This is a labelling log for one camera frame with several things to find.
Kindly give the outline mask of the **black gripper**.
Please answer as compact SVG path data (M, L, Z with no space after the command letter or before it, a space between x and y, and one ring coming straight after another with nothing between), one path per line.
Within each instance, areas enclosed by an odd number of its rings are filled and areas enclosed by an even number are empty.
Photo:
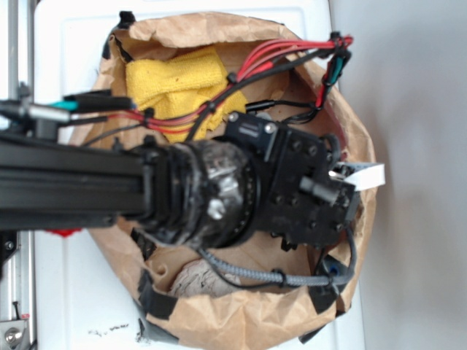
M337 244L357 210L357 190L341 177L337 136L316 136L234 112L223 140L237 146L249 162L248 233L267 231L292 246Z

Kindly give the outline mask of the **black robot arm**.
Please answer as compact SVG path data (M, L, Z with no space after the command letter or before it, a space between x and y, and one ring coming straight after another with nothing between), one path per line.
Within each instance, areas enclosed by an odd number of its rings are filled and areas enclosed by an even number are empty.
M91 149L1 134L1 228L105 228L137 222L158 244L240 245L268 231L334 245L360 203L338 139L234 113L215 139Z

